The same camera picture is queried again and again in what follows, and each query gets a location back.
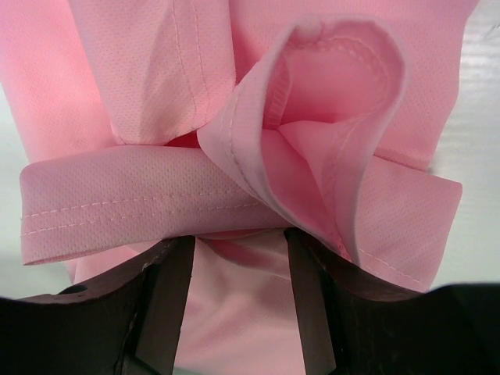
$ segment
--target pink fabric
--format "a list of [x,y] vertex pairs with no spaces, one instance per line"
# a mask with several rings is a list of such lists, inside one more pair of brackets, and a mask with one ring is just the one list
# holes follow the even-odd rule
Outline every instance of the pink fabric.
[[25,263],[68,260],[79,282],[196,234],[177,365],[303,374],[273,228],[430,286],[461,186],[426,169],[475,4],[0,2],[0,78],[36,162]]

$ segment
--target pink cloth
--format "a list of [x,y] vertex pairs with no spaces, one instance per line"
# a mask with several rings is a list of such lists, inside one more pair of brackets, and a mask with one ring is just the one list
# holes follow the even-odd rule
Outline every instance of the pink cloth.
[[0,78],[35,162],[25,263],[66,260],[79,282],[198,235],[177,365],[303,374],[275,228],[430,286],[461,186],[426,169],[476,2],[0,2]]

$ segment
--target white background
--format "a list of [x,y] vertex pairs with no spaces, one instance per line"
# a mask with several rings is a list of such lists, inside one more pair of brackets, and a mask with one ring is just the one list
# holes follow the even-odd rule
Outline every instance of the white background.
[[[500,281],[499,127],[500,0],[483,0],[467,25],[459,100],[432,166],[433,173],[464,187],[435,287]],[[59,264],[21,266],[18,177],[26,164],[0,91],[0,295],[13,298],[56,293],[69,285]]]

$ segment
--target fabric fold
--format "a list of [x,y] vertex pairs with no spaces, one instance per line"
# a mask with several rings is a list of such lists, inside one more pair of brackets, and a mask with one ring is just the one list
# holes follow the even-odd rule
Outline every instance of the fabric fold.
[[0,2],[0,81],[31,162],[116,144],[66,0]]
[[188,234],[290,225],[196,148],[118,146],[39,162],[23,171],[21,191],[26,264]]
[[[198,141],[250,195],[359,261],[357,191],[401,98],[404,68],[377,21],[306,17],[282,33]],[[266,109],[279,122],[264,123]]]
[[355,213],[362,267],[394,284],[426,291],[461,196],[459,183],[372,157]]
[[358,13],[384,20],[405,47],[409,75],[402,103],[376,154],[425,170],[455,104],[463,31],[478,2],[231,0],[237,81],[261,59],[285,27],[305,14]]
[[232,92],[228,2],[69,3],[120,144],[164,145],[190,133]]

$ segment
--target stitching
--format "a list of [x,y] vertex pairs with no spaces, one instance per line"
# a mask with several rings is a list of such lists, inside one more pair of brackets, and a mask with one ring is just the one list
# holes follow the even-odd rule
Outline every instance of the stitching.
[[217,209],[244,209],[248,207],[255,207],[257,205],[260,205],[260,203],[249,203],[246,205],[230,205],[230,206],[220,206],[220,207],[208,207],[207,209],[178,209],[178,210],[171,210],[171,211],[165,211],[165,212],[153,212],[153,213],[140,213],[137,215],[125,215],[125,216],[119,216],[117,218],[106,218],[106,219],[99,219],[99,220],[90,220],[90,221],[84,221],[83,223],[73,223],[73,224],[66,224],[66,225],[61,225],[58,227],[49,227],[49,228],[43,228],[39,230],[34,230],[32,232],[27,232],[23,234],[21,237],[26,237],[26,236],[31,236],[32,234],[36,233],[41,233],[45,232],[48,230],[57,230],[57,229],[64,229],[64,228],[70,228],[70,227],[79,227],[87,224],[93,224],[93,223],[103,223],[104,221],[110,220],[110,221],[119,221],[119,220],[124,220],[124,219],[129,219],[129,218],[135,218],[135,217],[146,217],[146,216],[158,216],[158,215],[163,215],[165,213],[192,213],[192,212],[209,212],[209,211],[215,211]]
[[347,52],[349,55],[356,57],[358,59],[358,61],[360,61],[361,63],[364,63],[368,67],[372,66],[372,64],[369,64],[361,56],[359,56],[359,54],[356,51],[353,51],[352,49],[347,49],[346,47],[344,47],[342,45],[339,45],[339,46],[326,45],[326,43],[329,41],[350,41],[352,43],[357,43],[358,45],[361,45],[363,48],[365,48],[365,50],[369,51],[373,55],[373,57],[376,59],[378,66],[382,69],[382,74],[384,75],[384,78],[385,78],[384,83],[385,83],[386,88],[385,88],[385,92],[383,95],[384,97],[368,113],[375,112],[377,110],[377,107],[379,107],[381,105],[381,103],[383,103],[384,100],[387,98],[387,91],[388,91],[387,85],[389,82],[389,76],[388,76],[386,66],[382,63],[380,56],[369,45],[366,45],[362,40],[360,40],[356,37],[329,37],[328,39],[323,39],[323,40],[319,40],[319,41],[311,41],[309,43],[304,43],[304,44],[295,44],[291,41],[288,41],[287,47],[293,47],[293,48],[299,48],[299,49],[304,49],[304,48],[308,48],[308,47],[320,47],[322,50],[327,50],[330,47],[330,48],[334,48],[335,50],[337,50],[339,52]]
[[[373,106],[372,109],[370,109],[367,112],[362,113],[362,114],[359,115],[359,118],[355,121],[355,123],[350,128],[349,132],[346,134],[346,137],[343,140],[342,144],[339,145],[339,152],[337,154],[337,157],[335,158],[334,161],[332,161],[332,164],[334,165],[334,168],[333,168],[333,171],[332,171],[332,175],[331,175],[331,178],[330,178],[330,180],[333,181],[332,188],[335,187],[335,185],[337,183],[337,180],[338,180],[337,179],[337,174],[338,174],[338,160],[343,155],[344,149],[345,149],[345,145],[347,144],[348,139],[352,135],[352,132],[357,128],[357,126],[359,125],[359,123],[361,121],[363,121],[365,118],[367,118],[371,113],[376,112],[383,105],[383,103],[385,103],[385,101],[387,99],[387,96],[388,96],[388,81],[389,81],[389,79],[388,79],[388,73],[387,73],[385,65],[382,63],[382,61],[380,59],[380,56],[377,53],[375,53],[375,51],[373,49],[371,49],[368,45],[366,45],[365,43],[363,43],[362,41],[360,41],[359,39],[356,39],[356,38],[352,38],[352,37],[331,37],[331,38],[328,38],[327,40],[311,42],[311,43],[307,43],[307,44],[303,44],[303,45],[294,45],[294,44],[288,42],[289,46],[296,47],[296,48],[310,47],[310,46],[316,46],[316,45],[319,45],[321,48],[326,48],[327,46],[325,45],[325,41],[342,41],[342,40],[347,40],[347,41],[350,41],[350,42],[355,42],[355,43],[361,45],[362,47],[364,47],[367,51],[369,51],[373,55],[373,57],[377,61],[377,65],[382,69],[382,74],[384,75],[384,79],[385,79],[385,82],[384,82],[385,90],[384,90],[384,94],[381,95],[382,98],[380,99],[380,101],[378,103],[376,103]],[[331,47],[337,49],[339,52],[351,52],[350,55],[353,55],[353,57],[357,58],[361,63],[364,63],[367,67],[370,66],[370,64],[367,61],[365,61],[361,56],[359,56],[356,53],[356,51],[352,51],[351,49],[349,49],[347,51],[345,48],[341,48],[341,46],[334,46],[333,45]],[[334,238],[334,240],[337,242],[337,246],[339,247],[339,251],[340,252],[345,252],[347,254],[347,251],[346,251],[345,246],[343,244],[343,241],[342,241],[342,238],[340,236],[340,233],[338,233],[338,226],[337,226],[336,220],[334,220],[334,228],[332,228],[332,230],[329,230],[329,232],[330,232],[330,236],[332,238]]]
[[202,52],[200,50],[200,30],[198,26],[198,14],[196,12],[196,7],[195,7],[195,2],[194,0],[191,0],[191,7],[193,8],[193,12],[195,13],[195,28],[196,28],[196,48],[198,49],[198,64],[200,65],[200,72],[202,74],[202,79],[203,79],[203,86],[205,88],[206,92],[206,97],[207,97],[207,106],[205,110],[205,115],[203,117],[203,122],[206,123],[207,117],[209,115],[209,109],[210,109],[210,93],[209,89],[207,87],[206,83],[206,77],[205,77],[205,72],[203,71],[203,64],[202,64]]
[[287,59],[281,54],[280,62],[277,64],[280,69],[280,76],[273,88],[273,95],[266,110],[264,126],[271,128],[279,127],[283,119],[284,110],[291,90],[290,71],[287,65]]
[[370,266],[365,266],[365,265],[363,265],[362,267],[363,267],[363,268],[366,268],[367,270],[369,270],[369,271],[370,271],[372,274],[374,274],[375,276],[379,276],[379,273],[378,273],[376,270],[374,270],[372,267],[370,267]]
[[198,197],[198,196],[203,197],[203,196],[210,196],[210,195],[233,194],[233,193],[237,193],[239,191],[241,191],[241,189],[228,190],[228,191],[214,191],[214,192],[210,192],[210,193],[164,195],[162,197],[153,197],[153,198],[132,198],[132,199],[123,199],[123,200],[116,200],[116,201],[96,202],[96,203],[89,203],[87,205],[74,205],[71,207],[65,207],[63,209],[53,209],[50,211],[33,213],[31,215],[23,216],[23,219],[26,219],[29,217],[41,216],[41,215],[48,215],[51,213],[61,213],[63,211],[69,211],[71,209],[84,209],[86,207],[92,207],[92,206],[96,206],[96,205],[113,205],[116,203],[126,203],[126,202],[149,202],[149,201],[158,201],[158,200],[166,199],[166,198],[178,198],[178,197]]
[[231,159],[234,161],[234,164],[236,165],[238,172],[243,177],[243,181],[246,183],[246,185],[247,185],[248,189],[250,190],[250,192],[252,193],[252,195],[254,197],[259,197],[259,195],[253,189],[253,186],[250,185],[250,183],[248,182],[247,177],[243,173],[243,169],[241,168],[241,165],[238,162],[238,160],[236,158],[236,155],[234,154],[234,146],[233,146],[233,122],[234,122],[234,115],[236,114],[236,108],[238,107],[238,103],[240,101],[241,92],[244,89],[245,88],[243,87],[242,89],[238,90],[238,92],[236,94],[236,99],[234,100],[234,109],[233,109],[233,113],[231,115],[231,121],[229,122],[229,129],[228,129],[228,132],[229,132],[229,152],[230,152]]
[[220,124],[219,124],[219,138],[222,140],[222,133],[224,130],[224,120],[226,119],[226,113],[227,113],[227,107],[229,107],[230,99],[227,100],[226,105],[224,106],[224,111],[222,113],[222,118],[220,119]]
[[425,287],[423,286],[423,284],[422,284],[420,281],[418,281],[418,280],[414,279],[414,278],[413,278],[413,277],[411,277],[410,275],[407,275],[406,273],[403,273],[403,272],[401,272],[401,271],[399,271],[399,270],[395,269],[393,266],[391,266],[389,263],[387,263],[387,262],[383,261],[382,259],[378,259],[376,256],[373,256],[373,255],[371,255],[371,254],[368,254],[368,253],[367,253],[367,252],[365,252],[362,248],[359,248],[359,250],[360,250],[360,252],[362,252],[363,254],[368,255],[370,258],[373,258],[373,259],[375,259],[375,260],[378,260],[379,262],[381,262],[381,263],[382,263],[382,264],[384,264],[385,266],[389,267],[391,270],[396,271],[396,273],[399,273],[400,275],[402,275],[402,276],[404,276],[404,277],[408,277],[410,280],[415,281],[418,285],[422,286],[422,288],[425,288]]
[[191,100],[193,101],[193,106],[195,107],[195,113],[193,114],[193,118],[191,119],[191,127],[193,127],[193,122],[195,121],[196,114],[198,113],[198,107],[196,105],[195,95],[193,94],[193,90],[191,89],[191,85],[189,83],[188,74],[186,73],[186,67],[182,61],[182,56],[180,55],[180,42],[179,42],[179,28],[177,27],[177,18],[175,17],[175,0],[172,1],[172,18],[173,18],[173,26],[175,27],[175,40],[177,46],[177,56],[179,56],[180,66],[182,67],[182,73],[186,78],[187,89],[191,94]]

